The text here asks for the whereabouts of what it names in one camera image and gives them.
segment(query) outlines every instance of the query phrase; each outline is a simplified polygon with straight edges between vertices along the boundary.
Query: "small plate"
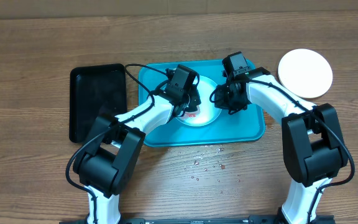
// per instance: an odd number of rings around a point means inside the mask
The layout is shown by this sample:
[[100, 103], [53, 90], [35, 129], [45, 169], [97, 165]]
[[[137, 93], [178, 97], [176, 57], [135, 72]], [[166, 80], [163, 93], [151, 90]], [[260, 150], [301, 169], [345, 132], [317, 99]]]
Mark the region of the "small plate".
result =
[[200, 75], [200, 83], [197, 86], [198, 94], [200, 94], [201, 104], [197, 106], [197, 111], [186, 112], [184, 116], [177, 118], [183, 124], [189, 126], [204, 126], [213, 122], [221, 114], [222, 109], [216, 108], [209, 101], [209, 96], [215, 90], [217, 84], [212, 79]]

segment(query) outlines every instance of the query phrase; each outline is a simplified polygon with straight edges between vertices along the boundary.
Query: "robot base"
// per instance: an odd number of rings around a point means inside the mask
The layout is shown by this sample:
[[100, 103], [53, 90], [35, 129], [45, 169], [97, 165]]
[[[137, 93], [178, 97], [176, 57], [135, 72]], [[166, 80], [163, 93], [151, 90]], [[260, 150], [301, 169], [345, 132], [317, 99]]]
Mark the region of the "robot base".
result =
[[[278, 209], [277, 215], [250, 215], [248, 218], [211, 218], [211, 219], [168, 219], [145, 220], [143, 218], [121, 219], [119, 224], [288, 224]], [[88, 224], [86, 220], [61, 222], [60, 224]], [[335, 224], [333, 215], [318, 215], [312, 224]]]

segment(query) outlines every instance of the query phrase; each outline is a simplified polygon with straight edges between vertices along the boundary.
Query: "wooden table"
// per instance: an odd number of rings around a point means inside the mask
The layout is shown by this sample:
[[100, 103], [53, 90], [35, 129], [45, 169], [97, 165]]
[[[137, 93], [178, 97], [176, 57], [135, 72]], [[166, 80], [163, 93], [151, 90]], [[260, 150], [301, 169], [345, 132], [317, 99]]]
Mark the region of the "wooden table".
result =
[[[207, 60], [242, 51], [276, 73], [280, 58], [297, 48], [321, 53], [333, 68], [331, 89], [313, 102], [337, 109], [357, 169], [351, 183], [327, 189], [318, 213], [358, 223], [358, 11], [0, 21], [0, 223], [58, 223], [88, 213], [86, 194], [64, 176], [79, 147], [68, 139], [71, 69]], [[138, 86], [127, 81], [132, 109]], [[124, 217], [276, 213], [290, 176], [280, 126], [268, 115], [265, 121], [257, 142], [144, 146], [120, 197]], [[336, 180], [348, 173], [349, 167], [342, 169]]]

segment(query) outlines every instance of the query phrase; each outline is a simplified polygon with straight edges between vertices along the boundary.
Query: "blue tray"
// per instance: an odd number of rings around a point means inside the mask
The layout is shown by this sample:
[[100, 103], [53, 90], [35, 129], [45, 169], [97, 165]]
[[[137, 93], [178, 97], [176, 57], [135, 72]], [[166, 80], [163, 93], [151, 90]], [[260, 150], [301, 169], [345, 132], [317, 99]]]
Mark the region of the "blue tray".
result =
[[[212, 79], [218, 85], [226, 82], [226, 78], [222, 76], [224, 70], [222, 60], [151, 63], [148, 66], [165, 71], [166, 68], [176, 68], [179, 63]], [[255, 68], [251, 61], [247, 60], [247, 63], [251, 68]], [[139, 72], [139, 81], [149, 90], [153, 90], [166, 79], [164, 75], [146, 68], [142, 68]], [[144, 103], [146, 98], [147, 92], [139, 87], [139, 104]], [[228, 115], [227, 110], [222, 110], [215, 121], [200, 127], [185, 125], [174, 118], [148, 134], [144, 144], [151, 147], [164, 147], [256, 141], [262, 137], [264, 132], [265, 121], [262, 109], [257, 105], [248, 105], [247, 110], [242, 110], [234, 115]]]

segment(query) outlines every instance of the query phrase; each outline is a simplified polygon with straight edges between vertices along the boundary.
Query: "white round plate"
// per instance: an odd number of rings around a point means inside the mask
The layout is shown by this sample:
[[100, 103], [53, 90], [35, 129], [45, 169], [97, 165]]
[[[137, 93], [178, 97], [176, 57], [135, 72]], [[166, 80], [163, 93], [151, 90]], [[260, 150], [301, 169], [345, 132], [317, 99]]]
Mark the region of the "white round plate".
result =
[[184, 116], [177, 118], [183, 124], [189, 126], [204, 126], [213, 122], [221, 114], [222, 109], [216, 108], [209, 101], [209, 96], [215, 90], [217, 84], [212, 79], [200, 75], [200, 83], [197, 86], [200, 94], [201, 104], [197, 106], [197, 111], [186, 112]]
[[326, 93], [333, 83], [333, 71], [327, 60], [308, 49], [288, 52], [278, 64], [282, 85], [302, 98], [316, 98]]

